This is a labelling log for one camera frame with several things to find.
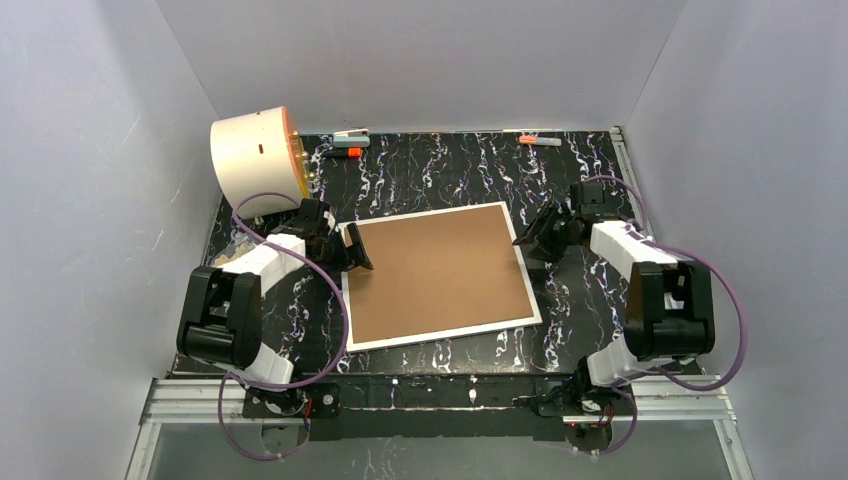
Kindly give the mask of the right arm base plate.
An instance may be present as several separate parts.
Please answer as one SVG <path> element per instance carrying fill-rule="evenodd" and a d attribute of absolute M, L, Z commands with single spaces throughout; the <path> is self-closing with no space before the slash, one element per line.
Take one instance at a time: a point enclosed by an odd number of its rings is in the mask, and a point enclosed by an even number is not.
<path fill-rule="evenodd" d="M 583 389 L 569 381 L 537 381 L 530 394 L 513 398 L 511 404 L 541 417 L 583 416 L 603 421 L 602 417 L 633 413 L 630 402 L 610 387 L 589 385 Z"/>

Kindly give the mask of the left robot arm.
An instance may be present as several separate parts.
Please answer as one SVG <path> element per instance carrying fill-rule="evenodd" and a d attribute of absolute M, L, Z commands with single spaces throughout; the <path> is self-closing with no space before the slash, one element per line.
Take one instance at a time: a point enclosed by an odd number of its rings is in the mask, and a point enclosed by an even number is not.
<path fill-rule="evenodd" d="M 326 377 L 345 352 L 339 350 L 316 375 L 294 381 L 294 364 L 263 340 L 267 292 L 303 268 L 324 280 L 339 303 L 343 337 L 350 313 L 336 278 L 356 268 L 372 269 L 359 226 L 339 223 L 334 209 L 316 199 L 299 201 L 295 216 L 262 236 L 240 217 L 234 222 L 255 244 L 217 267 L 199 266 L 188 281 L 176 337 L 179 354 L 221 368 L 246 387 L 270 392 L 303 388 Z"/>

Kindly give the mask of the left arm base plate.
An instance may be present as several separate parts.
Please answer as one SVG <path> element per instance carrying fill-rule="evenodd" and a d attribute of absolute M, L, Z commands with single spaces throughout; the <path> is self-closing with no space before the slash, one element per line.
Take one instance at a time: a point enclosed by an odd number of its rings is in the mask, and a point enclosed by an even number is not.
<path fill-rule="evenodd" d="M 336 383 L 315 383 L 300 389 L 271 392 L 248 388 L 242 408 L 244 418 L 336 418 L 341 409 L 341 388 Z"/>

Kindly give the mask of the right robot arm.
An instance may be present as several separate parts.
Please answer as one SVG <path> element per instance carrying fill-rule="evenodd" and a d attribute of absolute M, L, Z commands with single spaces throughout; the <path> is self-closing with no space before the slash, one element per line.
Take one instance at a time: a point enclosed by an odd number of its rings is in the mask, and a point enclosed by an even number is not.
<path fill-rule="evenodd" d="M 598 175 L 569 188 L 569 204 L 550 201 L 514 240 L 534 260 L 560 261 L 571 247 L 604 260 L 627 282 L 622 332 L 583 357 L 561 385 L 537 396 L 539 404 L 581 407 L 610 404 L 615 387 L 639 374 L 710 352 L 715 344 L 711 272 L 697 260 L 677 259 L 652 245 L 640 225 L 615 214 Z"/>

